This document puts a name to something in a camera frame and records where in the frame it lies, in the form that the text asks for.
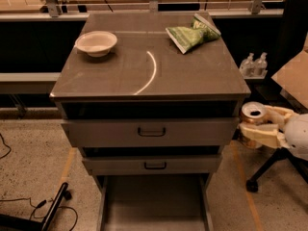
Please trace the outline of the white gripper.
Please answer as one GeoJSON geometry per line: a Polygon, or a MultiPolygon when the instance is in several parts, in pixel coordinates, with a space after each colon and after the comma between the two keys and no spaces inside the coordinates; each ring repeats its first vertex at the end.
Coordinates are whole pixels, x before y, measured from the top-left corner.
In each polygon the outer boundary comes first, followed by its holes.
{"type": "Polygon", "coordinates": [[[288,145],[289,151],[299,159],[308,161],[308,115],[299,115],[291,109],[265,106],[268,121],[274,124],[254,125],[242,122],[242,134],[270,148],[288,145]],[[284,134],[279,131],[284,127],[284,134]]]}

